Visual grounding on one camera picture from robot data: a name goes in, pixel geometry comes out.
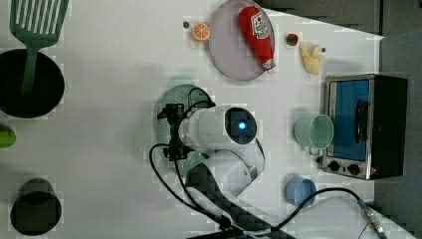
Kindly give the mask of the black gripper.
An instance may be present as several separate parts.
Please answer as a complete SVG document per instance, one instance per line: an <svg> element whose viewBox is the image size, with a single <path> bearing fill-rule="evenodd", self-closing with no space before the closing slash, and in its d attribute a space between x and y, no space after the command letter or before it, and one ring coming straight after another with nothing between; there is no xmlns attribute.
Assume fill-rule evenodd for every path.
<svg viewBox="0 0 422 239"><path fill-rule="evenodd" d="M184 104L166 104L158 114L159 120L167 119L170 125L170 140L164 155L170 161L186 159L191 148L185 145L179 136L179 127L185 117Z"/></svg>

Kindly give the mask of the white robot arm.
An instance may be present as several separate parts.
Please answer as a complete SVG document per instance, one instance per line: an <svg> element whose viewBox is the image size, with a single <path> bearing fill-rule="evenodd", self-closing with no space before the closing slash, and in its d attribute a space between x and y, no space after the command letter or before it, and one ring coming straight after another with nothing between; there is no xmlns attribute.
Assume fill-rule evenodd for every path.
<svg viewBox="0 0 422 239"><path fill-rule="evenodd" d="M206 102L166 104L156 119L168 125L163 155L174 164L187 204L215 221L223 238L296 239L239 198L266 165L250 112Z"/></svg>

